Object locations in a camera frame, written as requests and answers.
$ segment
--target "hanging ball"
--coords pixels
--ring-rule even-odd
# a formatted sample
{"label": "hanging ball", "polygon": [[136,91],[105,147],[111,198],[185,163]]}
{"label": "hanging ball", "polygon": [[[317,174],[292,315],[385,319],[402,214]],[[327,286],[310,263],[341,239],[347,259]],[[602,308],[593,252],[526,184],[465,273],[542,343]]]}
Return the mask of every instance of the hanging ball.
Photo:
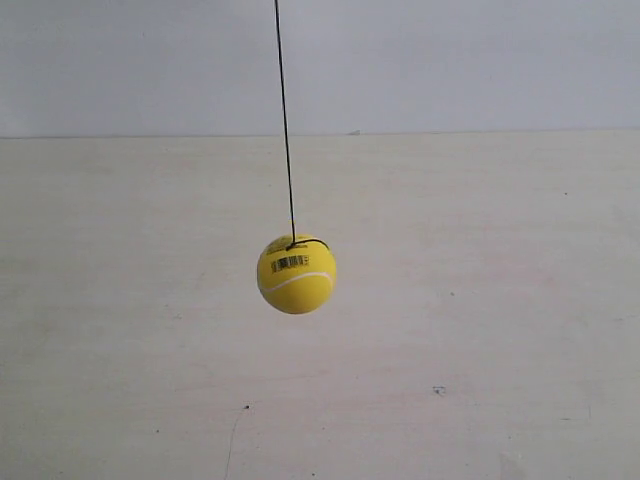
{"label": "hanging ball", "polygon": [[258,288],[264,299],[284,313],[309,313],[324,304],[336,281],[329,247],[311,235],[284,235],[271,242],[258,260]]}

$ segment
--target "barcode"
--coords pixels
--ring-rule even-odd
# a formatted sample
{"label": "barcode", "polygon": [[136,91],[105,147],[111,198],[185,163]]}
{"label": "barcode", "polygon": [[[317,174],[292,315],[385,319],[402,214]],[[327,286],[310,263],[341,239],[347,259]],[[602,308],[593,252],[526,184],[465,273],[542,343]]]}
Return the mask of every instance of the barcode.
{"label": "barcode", "polygon": [[271,262],[271,271],[276,273],[286,268],[301,267],[304,265],[309,265],[308,255],[292,255]]}

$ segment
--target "string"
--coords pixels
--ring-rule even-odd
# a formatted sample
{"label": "string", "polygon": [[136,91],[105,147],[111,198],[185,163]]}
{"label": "string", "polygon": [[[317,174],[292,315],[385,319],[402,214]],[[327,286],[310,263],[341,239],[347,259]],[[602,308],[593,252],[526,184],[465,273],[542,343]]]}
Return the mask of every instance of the string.
{"label": "string", "polygon": [[276,11],[276,37],[278,39],[278,63],[280,65],[280,89],[282,93],[282,123],[284,127],[284,148],[287,156],[287,179],[289,181],[289,213],[291,215],[291,245],[288,249],[296,244],[296,225],[294,221],[293,211],[293,182],[291,181],[291,153],[289,149],[289,122],[287,120],[287,100],[284,84],[284,66],[282,61],[282,35],[280,34],[280,2],[274,0]]}

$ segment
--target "black string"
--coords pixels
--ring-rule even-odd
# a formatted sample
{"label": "black string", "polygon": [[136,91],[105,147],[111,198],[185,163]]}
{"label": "black string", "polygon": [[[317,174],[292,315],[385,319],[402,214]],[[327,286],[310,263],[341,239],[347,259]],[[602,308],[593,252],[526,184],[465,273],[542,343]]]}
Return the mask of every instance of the black string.
{"label": "black string", "polygon": [[280,4],[274,0],[276,10],[276,36],[278,39],[278,61],[280,64],[280,87],[282,91],[282,121],[284,124],[284,147],[287,155],[287,178],[289,179],[289,211],[291,214],[291,245],[287,250],[296,244],[296,225],[293,215],[293,186],[291,182],[291,155],[289,153],[289,122],[287,121],[287,101],[284,88],[284,67],[282,62],[282,36],[280,34]]}

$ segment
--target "yellow tennis ball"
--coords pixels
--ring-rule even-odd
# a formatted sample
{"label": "yellow tennis ball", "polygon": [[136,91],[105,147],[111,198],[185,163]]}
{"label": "yellow tennis ball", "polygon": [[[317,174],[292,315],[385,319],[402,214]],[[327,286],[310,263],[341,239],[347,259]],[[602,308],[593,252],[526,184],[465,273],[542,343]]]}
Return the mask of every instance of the yellow tennis ball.
{"label": "yellow tennis ball", "polygon": [[320,239],[296,234],[275,239],[258,260],[258,288],[262,297],[284,313],[309,313],[324,304],[336,281],[336,262]]}

